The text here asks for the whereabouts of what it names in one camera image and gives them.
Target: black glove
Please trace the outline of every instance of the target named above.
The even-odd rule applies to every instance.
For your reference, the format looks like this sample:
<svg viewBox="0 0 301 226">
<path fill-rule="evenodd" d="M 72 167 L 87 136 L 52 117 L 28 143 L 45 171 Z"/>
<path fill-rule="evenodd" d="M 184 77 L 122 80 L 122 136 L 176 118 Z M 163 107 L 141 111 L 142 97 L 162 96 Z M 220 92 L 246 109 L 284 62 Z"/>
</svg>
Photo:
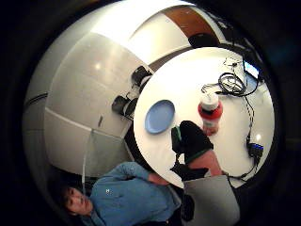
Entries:
<svg viewBox="0 0 301 226">
<path fill-rule="evenodd" d="M 173 168 L 170 170 L 174 171 L 177 173 L 182 181 L 191 181 L 191 180 L 196 180 L 198 178 L 203 178 L 206 172 L 208 171 L 207 168 L 202 168 L 202 169 L 189 169 L 186 165 L 180 164 L 179 162 L 179 154 L 176 156 L 176 162 Z"/>
<path fill-rule="evenodd" d="M 181 146 L 185 153 L 185 164 L 189 164 L 208 150 L 214 148 L 213 143 L 204 132 L 192 121 L 182 121 L 180 124 Z"/>
</svg>

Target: blue plate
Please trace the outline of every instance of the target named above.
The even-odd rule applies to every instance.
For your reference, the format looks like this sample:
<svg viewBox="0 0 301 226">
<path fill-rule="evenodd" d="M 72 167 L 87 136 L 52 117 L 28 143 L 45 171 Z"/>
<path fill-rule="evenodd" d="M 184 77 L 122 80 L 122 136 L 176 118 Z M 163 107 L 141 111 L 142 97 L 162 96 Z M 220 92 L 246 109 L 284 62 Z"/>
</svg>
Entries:
<svg viewBox="0 0 301 226">
<path fill-rule="evenodd" d="M 169 100 L 155 103 L 145 118 L 145 128 L 151 134 L 165 131 L 171 124 L 175 113 L 175 106 Z"/>
</svg>

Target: sleeve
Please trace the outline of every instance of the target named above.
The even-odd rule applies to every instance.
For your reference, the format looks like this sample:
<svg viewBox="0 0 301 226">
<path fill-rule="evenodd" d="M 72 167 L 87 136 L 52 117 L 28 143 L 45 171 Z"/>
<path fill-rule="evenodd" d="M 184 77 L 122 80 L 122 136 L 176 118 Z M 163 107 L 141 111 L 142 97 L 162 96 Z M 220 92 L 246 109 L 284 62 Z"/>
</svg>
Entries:
<svg viewBox="0 0 301 226">
<path fill-rule="evenodd" d="M 232 226 L 240 219 L 240 207 L 227 176 L 199 178 L 183 183 L 183 226 Z"/>
<path fill-rule="evenodd" d="M 106 173 L 102 181 L 123 181 L 131 177 L 138 177 L 148 181 L 150 173 L 136 162 L 124 162 Z"/>
</svg>

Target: wooden panel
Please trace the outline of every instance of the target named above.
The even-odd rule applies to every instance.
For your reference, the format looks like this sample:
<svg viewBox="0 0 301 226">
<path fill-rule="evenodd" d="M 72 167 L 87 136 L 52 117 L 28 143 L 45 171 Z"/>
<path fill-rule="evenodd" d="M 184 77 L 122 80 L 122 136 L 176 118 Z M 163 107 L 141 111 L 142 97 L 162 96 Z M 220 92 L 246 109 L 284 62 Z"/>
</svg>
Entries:
<svg viewBox="0 0 301 226">
<path fill-rule="evenodd" d="M 164 14 L 181 29 L 187 38 L 197 33 L 207 33 L 218 40 L 209 24 L 190 7 L 169 8 L 164 11 Z"/>
</svg>

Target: black chair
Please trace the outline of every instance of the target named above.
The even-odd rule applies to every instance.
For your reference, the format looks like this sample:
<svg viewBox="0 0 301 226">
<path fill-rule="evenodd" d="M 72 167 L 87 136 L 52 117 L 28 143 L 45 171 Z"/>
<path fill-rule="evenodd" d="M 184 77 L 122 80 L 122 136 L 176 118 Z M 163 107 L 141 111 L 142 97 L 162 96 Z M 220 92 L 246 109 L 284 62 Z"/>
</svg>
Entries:
<svg viewBox="0 0 301 226">
<path fill-rule="evenodd" d="M 139 93 L 142 92 L 143 88 L 150 80 L 152 73 L 147 71 L 143 66 L 139 66 L 133 73 L 132 73 L 132 80 L 135 86 L 139 87 Z"/>
<path fill-rule="evenodd" d="M 189 43 L 194 49 L 201 47 L 217 47 L 218 41 L 215 37 L 207 33 L 197 33 L 188 38 Z"/>
<path fill-rule="evenodd" d="M 137 104 L 138 98 L 130 98 L 117 96 L 112 104 L 112 110 L 129 120 L 133 120 L 133 113 Z"/>
</svg>

